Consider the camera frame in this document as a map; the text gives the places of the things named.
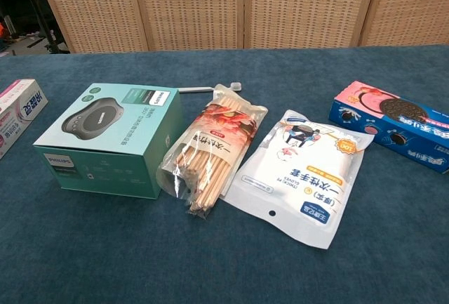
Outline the teal Philips speaker box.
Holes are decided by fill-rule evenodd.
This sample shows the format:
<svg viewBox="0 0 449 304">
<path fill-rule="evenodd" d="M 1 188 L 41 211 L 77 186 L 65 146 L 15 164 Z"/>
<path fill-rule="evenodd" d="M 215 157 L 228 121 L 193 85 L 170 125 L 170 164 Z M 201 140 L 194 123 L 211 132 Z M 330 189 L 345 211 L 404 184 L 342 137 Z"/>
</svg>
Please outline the teal Philips speaker box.
<svg viewBox="0 0 449 304">
<path fill-rule="evenodd" d="M 157 199 L 157 168 L 184 129 L 176 88 L 94 83 L 33 146 L 63 189 Z"/>
</svg>

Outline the blue Oreo cookie box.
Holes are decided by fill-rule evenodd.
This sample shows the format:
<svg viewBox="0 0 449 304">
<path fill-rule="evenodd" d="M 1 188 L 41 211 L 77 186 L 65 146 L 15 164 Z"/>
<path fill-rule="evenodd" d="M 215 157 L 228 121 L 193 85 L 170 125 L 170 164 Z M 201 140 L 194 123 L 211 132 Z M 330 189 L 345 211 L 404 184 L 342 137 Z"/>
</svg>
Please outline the blue Oreo cookie box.
<svg viewBox="0 0 449 304">
<path fill-rule="evenodd" d="M 449 173 L 449 115 L 353 81 L 332 103 L 329 120 L 432 170 Z"/>
</svg>

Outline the white pink toothpaste box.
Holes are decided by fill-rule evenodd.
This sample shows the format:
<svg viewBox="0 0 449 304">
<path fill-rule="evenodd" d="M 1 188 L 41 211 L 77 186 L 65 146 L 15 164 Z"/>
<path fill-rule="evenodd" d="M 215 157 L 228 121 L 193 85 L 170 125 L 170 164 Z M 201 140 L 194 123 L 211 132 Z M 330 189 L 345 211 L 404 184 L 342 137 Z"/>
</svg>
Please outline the white pink toothpaste box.
<svg viewBox="0 0 449 304">
<path fill-rule="evenodd" d="M 35 79 L 17 79 L 0 93 L 0 159 L 47 103 Z"/>
</svg>

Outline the bag of bamboo chopsticks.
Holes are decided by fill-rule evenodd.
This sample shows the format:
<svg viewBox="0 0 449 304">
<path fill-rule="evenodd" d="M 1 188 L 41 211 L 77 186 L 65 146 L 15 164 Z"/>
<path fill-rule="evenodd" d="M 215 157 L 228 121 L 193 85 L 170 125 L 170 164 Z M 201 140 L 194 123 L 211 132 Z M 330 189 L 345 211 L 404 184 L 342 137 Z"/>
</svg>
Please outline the bag of bamboo chopsticks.
<svg viewBox="0 0 449 304">
<path fill-rule="evenodd" d="M 161 189 L 205 218 L 226 194 L 268 109 L 218 84 L 157 168 Z"/>
</svg>

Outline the grey toothbrush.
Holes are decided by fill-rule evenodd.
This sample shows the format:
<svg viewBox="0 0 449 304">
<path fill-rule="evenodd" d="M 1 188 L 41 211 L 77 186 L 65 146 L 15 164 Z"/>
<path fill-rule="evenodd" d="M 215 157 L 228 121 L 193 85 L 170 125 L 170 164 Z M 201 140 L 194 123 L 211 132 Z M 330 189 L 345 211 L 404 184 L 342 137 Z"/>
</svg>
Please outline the grey toothbrush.
<svg viewBox="0 0 449 304">
<path fill-rule="evenodd" d="M 234 92 L 240 92 L 242 90 L 242 84 L 241 82 L 232 82 L 228 89 Z M 214 91 L 214 88 L 212 86 L 180 87 L 178 91 L 180 93 L 205 93 Z"/>
</svg>

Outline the white disposable gloves bag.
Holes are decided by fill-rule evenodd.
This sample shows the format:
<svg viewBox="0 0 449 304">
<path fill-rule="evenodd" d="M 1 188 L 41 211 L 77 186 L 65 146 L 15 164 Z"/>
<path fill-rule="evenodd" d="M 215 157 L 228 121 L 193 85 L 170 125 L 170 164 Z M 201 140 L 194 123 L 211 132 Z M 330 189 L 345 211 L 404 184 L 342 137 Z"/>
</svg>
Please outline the white disposable gloves bag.
<svg viewBox="0 0 449 304">
<path fill-rule="evenodd" d="M 222 200 L 303 244 L 328 249 L 373 139 L 286 110 Z"/>
</svg>

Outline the blue velvet tablecloth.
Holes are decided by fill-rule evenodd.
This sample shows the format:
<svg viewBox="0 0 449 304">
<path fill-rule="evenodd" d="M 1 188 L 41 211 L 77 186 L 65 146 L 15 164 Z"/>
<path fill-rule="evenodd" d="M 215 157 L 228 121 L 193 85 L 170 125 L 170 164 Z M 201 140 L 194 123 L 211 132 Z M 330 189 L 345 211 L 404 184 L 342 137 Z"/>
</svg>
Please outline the blue velvet tablecloth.
<svg viewBox="0 0 449 304">
<path fill-rule="evenodd" d="M 335 238 L 305 246 L 219 201 L 206 219 L 157 200 L 60 189 L 33 142 L 94 82 L 239 81 L 268 108 L 327 122 L 355 80 L 449 113 L 449 46 L 0 57 L 0 91 L 48 104 L 0 159 L 0 304 L 449 304 L 449 176 L 372 144 Z"/>
</svg>

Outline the woven rattan folding screen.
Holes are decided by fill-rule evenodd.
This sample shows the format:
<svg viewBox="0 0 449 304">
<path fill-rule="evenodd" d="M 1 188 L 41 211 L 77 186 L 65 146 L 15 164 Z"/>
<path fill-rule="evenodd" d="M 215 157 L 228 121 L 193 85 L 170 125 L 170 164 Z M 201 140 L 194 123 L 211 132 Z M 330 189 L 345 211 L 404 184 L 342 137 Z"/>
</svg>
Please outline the woven rattan folding screen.
<svg viewBox="0 0 449 304">
<path fill-rule="evenodd" d="M 48 0 L 69 50 L 449 44 L 449 0 Z"/>
</svg>

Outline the black tripod stand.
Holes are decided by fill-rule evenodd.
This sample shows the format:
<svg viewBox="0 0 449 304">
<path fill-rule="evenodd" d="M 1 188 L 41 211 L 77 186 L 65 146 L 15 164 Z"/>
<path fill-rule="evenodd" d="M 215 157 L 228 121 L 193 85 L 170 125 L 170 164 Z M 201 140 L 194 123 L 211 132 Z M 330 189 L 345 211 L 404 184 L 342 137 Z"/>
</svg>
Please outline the black tripod stand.
<svg viewBox="0 0 449 304">
<path fill-rule="evenodd" d="M 48 0 L 29 0 L 39 24 L 39 33 L 47 40 L 46 49 L 50 54 L 69 54 L 68 45 L 56 22 Z"/>
</svg>

